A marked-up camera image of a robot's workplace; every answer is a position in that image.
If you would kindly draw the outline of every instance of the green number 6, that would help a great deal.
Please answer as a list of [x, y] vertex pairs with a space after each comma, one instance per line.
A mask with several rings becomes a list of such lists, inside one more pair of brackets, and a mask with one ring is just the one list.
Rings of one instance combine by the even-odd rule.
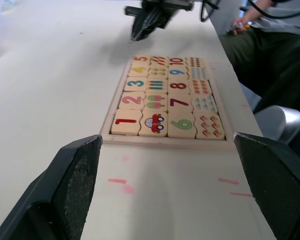
[[192, 122], [186, 119], [182, 119], [179, 122], [171, 121], [172, 125], [183, 130], [192, 129]]

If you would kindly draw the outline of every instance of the black cable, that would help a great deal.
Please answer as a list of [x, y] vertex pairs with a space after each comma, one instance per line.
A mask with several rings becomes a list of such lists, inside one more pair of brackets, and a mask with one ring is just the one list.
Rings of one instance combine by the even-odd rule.
[[[215, 10], [219, 9], [218, 5], [219, 5], [220, 1], [221, 0], [217, 0], [216, 3], [214, 4], [214, 3], [210, 2], [209, 0], [202, 0], [201, 11], [200, 11], [200, 21], [201, 22], [205, 22], [208, 18], [210, 18], [212, 16], [212, 14], [214, 13]], [[212, 9], [211, 9], [210, 13], [205, 18], [203, 18], [205, 4], [208, 4]]]
[[263, 16], [269, 18], [269, 19], [289, 19], [300, 15], [300, 12], [287, 15], [287, 16], [272, 16], [264, 11], [262, 11], [252, 0], [248, 0], [248, 2], [257, 10], [259, 13], [261, 13]]

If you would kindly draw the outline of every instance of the person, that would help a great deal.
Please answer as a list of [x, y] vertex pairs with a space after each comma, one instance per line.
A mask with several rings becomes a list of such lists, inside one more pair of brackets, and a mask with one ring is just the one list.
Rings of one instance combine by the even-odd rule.
[[[255, 4], [272, 16], [300, 12], [300, 0]], [[232, 27], [219, 39], [239, 81], [262, 97], [254, 112], [271, 105], [300, 110], [300, 15], [270, 19], [251, 7]]]

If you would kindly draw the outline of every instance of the pink number 2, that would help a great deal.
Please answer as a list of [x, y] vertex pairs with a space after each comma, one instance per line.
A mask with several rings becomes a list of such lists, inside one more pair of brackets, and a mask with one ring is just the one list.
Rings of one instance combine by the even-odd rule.
[[125, 96], [125, 97], [122, 98], [122, 102], [125, 103], [125, 104], [130, 103], [130, 101], [128, 101], [128, 100], [131, 100], [135, 104], [141, 104], [142, 97], [138, 96], [138, 98], [135, 99], [132, 96]]

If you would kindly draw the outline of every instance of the white table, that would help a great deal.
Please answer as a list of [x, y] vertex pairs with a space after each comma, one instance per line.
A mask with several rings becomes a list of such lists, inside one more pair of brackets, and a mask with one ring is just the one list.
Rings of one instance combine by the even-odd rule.
[[[260, 134], [212, 24], [199, 21], [199, 5], [135, 43], [125, 5], [139, 2], [23, 0], [6, 16], [0, 224], [60, 147], [99, 133], [126, 62], [137, 53], [210, 59], [233, 129]], [[230, 192], [250, 193], [236, 153], [105, 144], [81, 239], [274, 240], [254, 199]]]

